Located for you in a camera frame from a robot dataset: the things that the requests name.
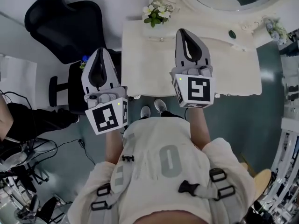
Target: backpack strap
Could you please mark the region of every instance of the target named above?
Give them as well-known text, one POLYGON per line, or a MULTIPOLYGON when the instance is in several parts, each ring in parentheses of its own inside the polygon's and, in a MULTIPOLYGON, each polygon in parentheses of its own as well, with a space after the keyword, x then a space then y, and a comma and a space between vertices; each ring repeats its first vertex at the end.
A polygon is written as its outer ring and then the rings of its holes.
POLYGON ((130 143, 124 139, 123 155, 120 157, 123 161, 123 186, 122 189, 114 193, 111 191, 110 183, 106 183, 97 190, 97 199, 91 204, 91 222, 90 224, 118 224, 118 200, 130 184, 135 158, 133 156, 135 148, 135 136, 128 136, 130 143))
POLYGON ((188 192, 191 196, 209 199, 214 224, 235 224, 242 219, 235 187, 227 181, 227 175, 221 168, 210 170, 210 182, 207 187, 198 183, 190 184, 184 180, 178 192, 188 192))

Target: white sneaker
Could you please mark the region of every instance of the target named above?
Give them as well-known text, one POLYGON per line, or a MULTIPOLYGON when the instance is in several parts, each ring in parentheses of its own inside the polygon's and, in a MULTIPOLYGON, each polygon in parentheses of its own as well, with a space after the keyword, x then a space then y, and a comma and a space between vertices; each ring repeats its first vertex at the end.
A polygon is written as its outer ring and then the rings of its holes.
POLYGON ((141 118, 143 117, 150 117, 150 108, 148 106, 144 106, 142 107, 141 111, 140 111, 140 116, 141 118))
POLYGON ((167 106, 163 100, 156 99, 154 104, 155 104, 155 108, 158 110, 158 113, 161 114, 162 112, 167 111, 167 106))
POLYGON ((80 115, 78 115, 78 120, 75 123, 79 123, 80 121, 80 115))

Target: flower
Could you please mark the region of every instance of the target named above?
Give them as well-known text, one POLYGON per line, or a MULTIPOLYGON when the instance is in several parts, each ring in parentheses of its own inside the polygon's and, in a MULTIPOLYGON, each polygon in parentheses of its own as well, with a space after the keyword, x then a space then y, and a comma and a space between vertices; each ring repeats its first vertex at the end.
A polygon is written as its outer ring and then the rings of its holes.
POLYGON ((278 44, 279 45, 286 44, 286 39, 285 38, 280 38, 279 41, 278 41, 278 44))
POLYGON ((277 22, 275 24, 275 26, 278 28, 278 29, 284 29, 284 27, 282 26, 282 24, 280 24, 279 22, 277 22))
POLYGON ((170 12, 166 11, 166 12, 160 12, 158 13, 160 17, 164 17, 164 18, 169 18, 170 17, 170 12))
POLYGON ((143 13, 144 15, 148 16, 151 14, 151 12, 154 10, 154 6, 153 5, 149 5, 148 7, 144 7, 143 8, 143 13))
POLYGON ((163 6, 162 0, 154 0, 153 4, 157 5, 158 7, 163 6))
POLYGON ((266 28, 267 28, 268 31, 273 30, 273 25, 272 25, 272 23, 270 23, 270 22, 266 23, 266 28))
POLYGON ((165 6, 160 6, 158 7, 158 10, 162 13, 166 11, 166 7, 165 6))
POLYGON ((278 42, 279 41, 279 34, 277 31, 273 31, 271 33, 271 38, 273 39, 273 41, 278 42))

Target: black chair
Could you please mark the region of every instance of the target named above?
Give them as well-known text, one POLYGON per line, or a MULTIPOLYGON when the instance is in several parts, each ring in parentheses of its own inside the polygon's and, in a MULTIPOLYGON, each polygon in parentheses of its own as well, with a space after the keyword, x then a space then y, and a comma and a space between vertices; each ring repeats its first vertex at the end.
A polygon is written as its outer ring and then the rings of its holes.
MULTIPOLYGON (((57 106, 57 92, 68 89, 69 109, 85 114, 87 103, 81 84, 83 56, 90 56, 97 48, 107 49, 99 6, 92 1, 66 4, 65 0, 37 0, 26 12, 25 27, 31 36, 46 46, 63 64, 73 63, 68 83, 57 84, 52 77, 49 86, 50 106, 57 106)), ((121 52, 107 49, 121 80, 121 52)))

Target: shoe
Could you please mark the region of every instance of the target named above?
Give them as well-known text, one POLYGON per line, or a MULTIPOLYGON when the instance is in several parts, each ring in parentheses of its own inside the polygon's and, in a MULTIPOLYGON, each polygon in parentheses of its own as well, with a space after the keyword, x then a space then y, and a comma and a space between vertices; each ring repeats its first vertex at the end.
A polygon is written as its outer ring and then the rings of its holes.
POLYGON ((80 115, 78 115, 78 120, 75 123, 79 123, 80 121, 80 115))
POLYGON ((156 99, 155 102, 155 108, 158 110, 158 113, 163 113, 164 111, 167 111, 167 106, 165 102, 161 99, 156 99))
POLYGON ((149 118, 150 117, 150 108, 148 106, 142 107, 140 116, 141 116, 141 118, 143 118, 143 117, 149 118))
POLYGON ((58 196, 57 194, 53 194, 54 198, 57 199, 57 205, 60 206, 60 205, 66 205, 66 202, 60 197, 58 196))

